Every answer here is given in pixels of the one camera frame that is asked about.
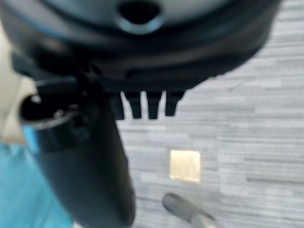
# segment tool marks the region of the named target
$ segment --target gold square tile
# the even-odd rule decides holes
[[[198,151],[171,150],[170,178],[200,182],[200,153]]]

